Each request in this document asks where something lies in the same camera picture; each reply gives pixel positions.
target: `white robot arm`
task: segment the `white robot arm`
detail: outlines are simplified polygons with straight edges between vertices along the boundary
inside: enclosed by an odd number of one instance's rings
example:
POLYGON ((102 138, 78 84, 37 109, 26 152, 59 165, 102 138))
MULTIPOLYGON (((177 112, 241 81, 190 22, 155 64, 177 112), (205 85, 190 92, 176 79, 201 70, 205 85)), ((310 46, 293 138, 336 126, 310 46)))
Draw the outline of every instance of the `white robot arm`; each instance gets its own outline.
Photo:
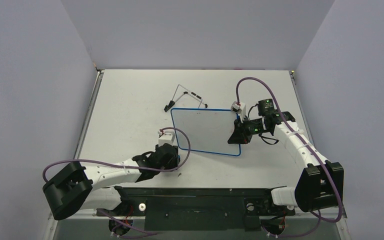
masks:
POLYGON ((298 127, 294 117, 287 111, 282 112, 285 124, 280 113, 274 108, 272 99, 264 99, 258 102, 258 115, 262 118, 248 119, 245 114, 246 105, 234 102, 230 108, 239 115, 234 121, 234 131, 229 144, 248 144, 253 135, 271 133, 283 144, 292 156, 295 164, 303 168, 301 177, 296 186, 284 186, 274 188, 271 191, 273 204, 278 206, 299 207, 302 211, 314 211, 338 205, 332 185, 327 181, 327 176, 319 161, 308 149, 324 162, 329 175, 332 177, 340 198, 342 199, 344 184, 344 169, 338 163, 331 163, 321 155, 310 141, 305 137, 303 131, 298 127))

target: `white table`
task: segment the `white table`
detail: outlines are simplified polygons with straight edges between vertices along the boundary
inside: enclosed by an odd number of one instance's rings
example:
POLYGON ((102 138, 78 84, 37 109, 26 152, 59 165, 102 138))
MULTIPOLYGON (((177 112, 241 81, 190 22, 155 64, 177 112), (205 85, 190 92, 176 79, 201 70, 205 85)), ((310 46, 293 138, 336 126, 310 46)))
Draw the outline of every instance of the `white table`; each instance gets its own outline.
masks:
MULTIPOLYGON (((256 77, 266 82, 282 111, 289 111, 307 135, 288 71, 107 69, 98 89, 79 158, 118 163, 154 151, 158 143, 157 131, 173 126, 170 112, 164 112, 163 108, 172 98, 177 84, 202 96, 209 108, 228 109, 236 100, 236 84, 243 77, 256 77)), ((271 97, 261 84, 252 80, 241 83, 239 96, 248 108, 271 97)), ((197 106, 196 100, 184 96, 174 107, 197 106)), ((257 112, 257 109, 253 110, 251 116, 256 118, 257 112)), ((183 159, 186 151, 179 150, 179 154, 183 159)), ((153 179, 122 186, 293 187, 301 172, 281 143, 267 145, 254 136, 251 143, 242 145, 239 157, 191 152, 188 162, 176 172, 163 172, 153 179)))

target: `white wall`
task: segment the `white wall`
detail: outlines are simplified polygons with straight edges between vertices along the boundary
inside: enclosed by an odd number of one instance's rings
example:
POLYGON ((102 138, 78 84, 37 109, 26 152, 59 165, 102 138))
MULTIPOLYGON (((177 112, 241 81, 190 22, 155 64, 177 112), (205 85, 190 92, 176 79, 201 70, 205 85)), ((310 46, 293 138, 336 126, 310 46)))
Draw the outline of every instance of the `white wall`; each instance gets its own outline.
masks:
POLYGON ((95 77, 59 0, 0 0, 0 239, 42 238, 42 169, 74 156, 95 77))
POLYGON ((334 0, 61 0, 99 68, 298 66, 334 0))
POLYGON ((336 0, 296 70, 316 146, 345 169, 354 239, 384 239, 384 1, 336 0))

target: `blue-bordered whiteboard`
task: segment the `blue-bordered whiteboard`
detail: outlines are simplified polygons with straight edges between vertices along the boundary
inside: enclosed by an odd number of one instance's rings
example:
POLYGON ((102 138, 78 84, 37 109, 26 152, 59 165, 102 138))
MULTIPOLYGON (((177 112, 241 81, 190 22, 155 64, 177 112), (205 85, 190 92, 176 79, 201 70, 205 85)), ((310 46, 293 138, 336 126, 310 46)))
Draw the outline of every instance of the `blue-bordered whiteboard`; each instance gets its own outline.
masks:
MULTIPOLYGON (((237 114, 229 109, 171 109, 173 126, 186 133, 192 151, 202 153, 241 155, 241 145, 228 144, 237 117, 237 114)), ((188 142, 183 134, 176 132, 176 139, 180 149, 188 149, 188 142)))

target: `purple cable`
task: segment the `purple cable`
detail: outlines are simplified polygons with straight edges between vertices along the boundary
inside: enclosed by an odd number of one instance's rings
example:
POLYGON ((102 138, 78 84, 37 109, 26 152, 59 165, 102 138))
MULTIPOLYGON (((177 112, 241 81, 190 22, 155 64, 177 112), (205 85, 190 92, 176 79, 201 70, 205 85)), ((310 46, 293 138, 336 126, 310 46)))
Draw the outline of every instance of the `purple cable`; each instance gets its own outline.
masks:
POLYGON ((108 167, 113 167, 113 168, 119 168, 119 169, 142 169, 142 170, 149 170, 149 171, 155 171, 155 172, 173 172, 173 171, 176 171, 178 170, 181 166, 183 166, 185 163, 186 163, 186 160, 188 160, 189 158, 189 154, 191 153, 191 142, 189 141, 189 138, 188 136, 186 135, 186 133, 180 129, 178 129, 177 127, 171 127, 171 126, 168 126, 168 127, 164 127, 162 129, 160 129, 160 131, 164 131, 164 130, 167 130, 167 129, 172 129, 172 130, 176 130, 176 131, 179 131, 181 134, 183 134, 184 138, 186 139, 187 141, 187 154, 186 154, 186 157, 184 158, 183 162, 181 162, 177 167, 175 168, 172 168, 172 169, 157 169, 157 168, 151 168, 151 167, 144 167, 144 166, 123 166, 123 165, 116 165, 116 164, 111 164, 111 163, 108 163, 108 162, 103 162, 103 161, 97 161, 97 160, 89 160, 89 159, 70 159, 70 160, 62 160, 62 161, 56 161, 54 163, 51 163, 49 164, 48 166, 46 166, 44 169, 43 169, 43 172, 42 172, 42 177, 43 177, 43 180, 47 183, 48 182, 48 179, 46 177, 46 172, 48 171, 48 169, 50 169, 51 167, 55 166, 55 165, 59 165, 59 164, 67 164, 67 163, 72 163, 72 162, 83 162, 83 163, 91 163, 91 164, 99 164, 99 165, 105 165, 105 166, 108 166, 108 167))
MULTIPOLYGON (((255 78, 255 77, 244 77, 242 78, 241 80, 239 80, 239 82, 237 82, 237 85, 236 85, 236 98, 237 98, 237 102, 240 103, 239 101, 239 84, 241 84, 243 81, 245 80, 254 80, 254 81, 257 81, 259 82, 260 84, 264 85, 264 87, 268 90, 268 92, 270 93, 271 97, 273 98, 273 102, 274 104, 276 105, 277 107, 277 111, 279 112, 279 115, 280 117, 282 118, 283 122, 285 123, 285 125, 287 126, 287 128, 291 131, 291 132, 295 132, 295 130, 289 125, 289 123, 286 121, 285 119, 285 116, 282 114, 282 111, 281 111, 281 108, 279 107, 279 103, 278 101, 276 100, 276 97, 275 95, 273 94, 272 90, 270 89, 270 87, 263 81, 261 81, 260 79, 258 78, 255 78)), ((308 144, 304 138, 299 135, 298 133, 295 133, 295 136, 297 136, 299 138, 299 140, 301 140, 301 142, 303 144, 308 144)), ((306 148, 310 151, 310 153, 313 154, 313 156, 315 157, 315 159, 317 159, 318 163, 320 164, 321 168, 323 169, 324 173, 326 174, 326 177, 327 179, 329 180, 329 183, 330 185, 332 186, 332 189, 333 189, 333 192, 335 193, 335 196, 336 196, 336 200, 338 202, 338 216, 335 218, 335 219, 328 219, 328 218, 325 218, 325 217, 322 217, 320 215, 317 215, 316 213, 314 213, 313 211, 311 211, 310 213, 313 214, 314 216, 316 216, 317 218, 323 220, 323 221, 326 221, 326 222, 329 222, 329 223, 337 223, 339 222, 339 220, 341 220, 342 218, 342 211, 343 211, 343 203, 342 203, 342 200, 341 200, 341 196, 339 195, 339 192, 338 192, 338 189, 334 183, 334 180, 332 179, 332 176, 329 174, 329 171, 328 169, 326 168, 325 164, 323 163, 323 161, 320 159, 320 157, 316 154, 316 152, 309 146, 309 145, 306 145, 306 148)))
POLYGON ((97 212, 100 212, 102 215, 104 215, 104 216, 110 218, 111 220, 114 220, 114 221, 117 222, 118 224, 120 224, 120 225, 114 227, 114 228, 112 229, 111 232, 114 232, 114 230, 115 230, 116 228, 118 228, 119 226, 124 226, 124 227, 126 227, 126 228, 130 228, 130 229, 132 229, 132 230, 136 230, 136 231, 138 231, 138 232, 141 232, 141 233, 146 234, 146 235, 142 235, 142 236, 123 236, 123 235, 120 235, 120 238, 122 238, 122 239, 141 239, 141 238, 146 238, 146 237, 149 237, 149 236, 157 235, 156 232, 145 231, 145 230, 139 229, 139 228, 137 228, 137 227, 128 225, 128 224, 122 222, 121 220, 118 220, 117 218, 115 218, 115 217, 113 217, 113 216, 107 214, 105 211, 103 211, 103 210, 101 210, 101 209, 97 209, 96 211, 97 211, 97 212))
MULTIPOLYGON (((277 235, 278 238, 299 238, 299 237, 304 237, 304 236, 307 236, 311 233, 313 233, 320 225, 320 222, 322 221, 321 218, 318 219, 317 221, 317 224, 309 231, 306 231, 304 233, 300 233, 300 234, 291 234, 291 235, 277 235)), ((264 229, 266 232, 268 232, 268 234, 272 237, 276 237, 275 234, 273 233, 270 233, 269 231, 267 231, 267 229, 265 229, 264 227, 262 227, 262 229, 264 229)))

